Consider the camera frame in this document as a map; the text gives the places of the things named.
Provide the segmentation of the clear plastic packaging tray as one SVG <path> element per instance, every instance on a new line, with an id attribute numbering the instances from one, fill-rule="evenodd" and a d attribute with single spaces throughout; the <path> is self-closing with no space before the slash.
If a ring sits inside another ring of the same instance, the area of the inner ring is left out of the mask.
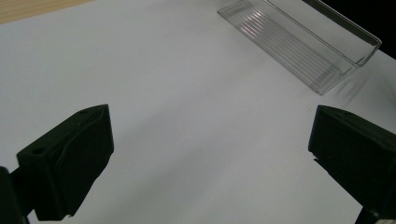
<path id="1" fill-rule="evenodd" d="M 218 14 L 320 95 L 381 46 L 322 0 L 219 0 Z"/>

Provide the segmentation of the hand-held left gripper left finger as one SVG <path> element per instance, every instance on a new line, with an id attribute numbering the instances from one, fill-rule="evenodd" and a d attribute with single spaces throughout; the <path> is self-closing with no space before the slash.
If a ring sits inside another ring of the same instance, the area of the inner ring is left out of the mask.
<path id="1" fill-rule="evenodd" d="M 17 154 L 40 221 L 73 216 L 114 152 L 108 105 L 82 109 Z"/>

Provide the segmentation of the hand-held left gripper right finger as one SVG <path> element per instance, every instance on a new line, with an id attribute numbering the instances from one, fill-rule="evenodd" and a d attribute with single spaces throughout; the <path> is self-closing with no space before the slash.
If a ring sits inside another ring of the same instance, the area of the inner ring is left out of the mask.
<path id="1" fill-rule="evenodd" d="M 361 204 L 361 218 L 396 218 L 395 133 L 345 110 L 320 105 L 308 150 Z"/>

